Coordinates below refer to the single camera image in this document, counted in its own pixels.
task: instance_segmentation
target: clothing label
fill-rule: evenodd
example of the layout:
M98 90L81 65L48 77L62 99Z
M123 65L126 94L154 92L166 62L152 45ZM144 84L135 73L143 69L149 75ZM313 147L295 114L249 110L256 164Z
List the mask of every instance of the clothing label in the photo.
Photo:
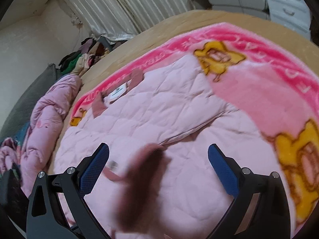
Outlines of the clothing label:
M122 84L119 88L116 88L115 91L111 92L108 96L108 101L113 102L120 98L126 92L126 83Z

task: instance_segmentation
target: bed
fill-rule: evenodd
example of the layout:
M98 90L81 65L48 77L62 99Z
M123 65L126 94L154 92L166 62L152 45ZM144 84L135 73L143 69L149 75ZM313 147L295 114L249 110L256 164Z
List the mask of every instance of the bed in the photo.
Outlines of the bed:
M81 98L81 96L83 96L88 91L91 91L115 71L130 63L132 60L135 60L136 58L144 55L148 51L162 45L169 39L179 34L189 32L191 30L222 22L228 22L240 28L249 30L278 44L282 48L298 57L310 69L312 69L315 74L318 75L319 69L317 67L317 62L319 59L319 49L316 45L307 41L299 34L281 25L243 14L210 10L194 10L164 20L160 24L126 42L114 52L103 58L82 77L83 86L75 101ZM294 78L291 72L288 72L288 75L291 76L291 78ZM307 93L308 91L307 87L302 87L302 90L304 91L304 93ZM52 163L56 158L56 152L59 149L61 139L68 129L72 111L73 108L71 108L68 116L64 121L63 130L60 134L55 151L52 155ZM312 122L307 122L306 125L311 126ZM262 139L271 139L271 137L266 137L264 134L263 136L264 137ZM53 169L55 168L52 163L48 171L49 174L51 174L53 172Z

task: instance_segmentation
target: white drawer cabinet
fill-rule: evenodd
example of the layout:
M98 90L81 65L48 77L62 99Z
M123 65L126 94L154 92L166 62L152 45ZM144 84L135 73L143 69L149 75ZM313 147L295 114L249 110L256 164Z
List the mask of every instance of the white drawer cabinet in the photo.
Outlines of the white drawer cabinet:
M311 13L304 0L267 0L270 19L310 39Z

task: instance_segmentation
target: pink blanket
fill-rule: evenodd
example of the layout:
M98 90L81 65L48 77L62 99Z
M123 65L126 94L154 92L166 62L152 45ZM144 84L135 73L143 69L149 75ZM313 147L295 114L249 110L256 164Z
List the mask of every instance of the pink blanket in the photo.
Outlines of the pink blanket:
M63 127L71 102L81 86L77 75L67 75L56 82L34 107L30 127L22 148L6 139L0 148L0 168L5 172L12 163L21 165L21 189L28 197L37 174L44 170Z
M144 70L145 80L93 119L90 106L96 94L134 68ZM190 86L197 78L202 86ZM165 85L159 90L160 81ZM207 159L208 146L216 143L241 167L265 175L280 173L293 236L319 198L318 81L289 52L227 23L177 36L129 63L77 102L73 117L81 118L84 111L87 115L67 130L55 171L76 166L105 142L110 158L118 163L117 174L123 175L133 151L148 142L165 145L172 161L148 238L162 239L163 234L173 239L205 238L231 202ZM213 94L207 93L207 85ZM207 101L189 104L197 96ZM106 230L116 227L110 205L118 186L100 176L86 197Z

